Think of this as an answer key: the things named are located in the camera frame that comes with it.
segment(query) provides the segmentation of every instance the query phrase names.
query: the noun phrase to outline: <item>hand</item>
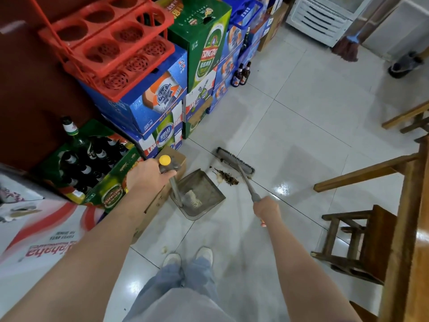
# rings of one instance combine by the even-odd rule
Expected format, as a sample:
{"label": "hand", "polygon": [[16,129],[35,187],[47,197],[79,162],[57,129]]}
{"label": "hand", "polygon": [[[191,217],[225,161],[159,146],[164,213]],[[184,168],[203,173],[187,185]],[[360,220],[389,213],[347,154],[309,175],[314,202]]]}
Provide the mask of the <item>hand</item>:
{"label": "hand", "polygon": [[175,170],[161,174],[159,163],[156,159],[150,158],[137,164],[126,175],[126,187],[128,191],[132,189],[152,192],[154,196],[158,194],[168,180],[175,176]]}
{"label": "hand", "polygon": [[270,196],[266,196],[259,202],[255,202],[253,204],[253,212],[265,223],[269,223],[274,217],[280,217],[280,207]]}

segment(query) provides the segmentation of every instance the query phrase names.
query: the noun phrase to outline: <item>yellow handle knob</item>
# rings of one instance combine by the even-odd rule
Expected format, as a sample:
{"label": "yellow handle knob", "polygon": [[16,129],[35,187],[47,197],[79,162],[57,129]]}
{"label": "yellow handle knob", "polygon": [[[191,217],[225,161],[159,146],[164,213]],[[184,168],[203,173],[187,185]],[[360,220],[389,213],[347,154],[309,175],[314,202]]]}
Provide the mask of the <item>yellow handle knob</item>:
{"label": "yellow handle knob", "polygon": [[162,155],[160,157],[160,164],[163,166],[168,166],[171,163],[171,158],[169,155]]}

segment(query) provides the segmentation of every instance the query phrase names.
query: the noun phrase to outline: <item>white tile floor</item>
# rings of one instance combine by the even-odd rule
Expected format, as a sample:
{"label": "white tile floor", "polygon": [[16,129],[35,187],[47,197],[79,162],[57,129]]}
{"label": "white tile floor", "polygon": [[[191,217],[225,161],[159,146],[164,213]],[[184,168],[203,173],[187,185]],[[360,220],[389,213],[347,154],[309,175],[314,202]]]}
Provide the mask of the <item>white tile floor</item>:
{"label": "white tile floor", "polygon": [[[218,184],[212,169],[224,166],[211,154],[218,146],[256,169],[252,184],[261,195],[281,199],[283,220],[310,252],[326,237],[325,213],[367,210],[379,204],[396,213],[402,177],[387,176],[316,193],[313,184],[339,174],[410,154],[418,146],[381,122],[429,97],[427,78],[412,72],[394,80],[386,64],[364,48],[347,63],[328,48],[280,27],[252,61],[246,86],[232,88],[213,113],[185,140],[188,172],[206,171],[227,197],[200,220],[187,220],[171,200],[129,250],[111,295],[106,322],[118,322],[146,281],[173,251],[186,263],[202,245],[214,252],[222,308],[237,321],[287,321],[274,254],[265,229],[252,213],[244,183]],[[347,253],[338,233],[334,252]],[[350,300],[377,313],[381,286],[332,271],[321,264]],[[48,270],[0,280],[0,316]]]}

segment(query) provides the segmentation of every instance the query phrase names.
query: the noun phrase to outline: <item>wooden table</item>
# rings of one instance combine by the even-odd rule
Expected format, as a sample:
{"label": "wooden table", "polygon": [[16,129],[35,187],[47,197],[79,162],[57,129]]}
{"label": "wooden table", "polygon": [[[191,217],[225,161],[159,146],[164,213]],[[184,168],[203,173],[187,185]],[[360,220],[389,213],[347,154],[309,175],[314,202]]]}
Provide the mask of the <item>wooden table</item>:
{"label": "wooden table", "polygon": [[378,322],[429,322],[429,136],[419,152],[314,185],[316,192],[404,175]]}

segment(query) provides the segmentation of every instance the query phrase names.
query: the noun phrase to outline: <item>brown beer bottle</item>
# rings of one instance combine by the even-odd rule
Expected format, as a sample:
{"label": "brown beer bottle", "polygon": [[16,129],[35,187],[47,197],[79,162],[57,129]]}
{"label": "brown beer bottle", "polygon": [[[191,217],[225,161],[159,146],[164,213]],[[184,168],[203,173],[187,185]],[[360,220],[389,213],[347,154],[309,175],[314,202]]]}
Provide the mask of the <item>brown beer bottle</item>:
{"label": "brown beer bottle", "polygon": [[243,77],[243,63],[240,64],[239,68],[234,72],[233,78],[231,79],[231,85],[233,87],[238,87],[240,84],[240,81]]}
{"label": "brown beer bottle", "polygon": [[251,62],[251,61],[247,62],[247,66],[246,66],[246,68],[243,70],[243,76],[242,76],[242,78],[241,78],[241,80],[240,80],[240,85],[245,85],[245,84],[246,84],[246,82],[247,82],[247,79],[248,79],[248,78],[249,78],[249,76],[250,76],[250,64],[252,64],[252,62]]}

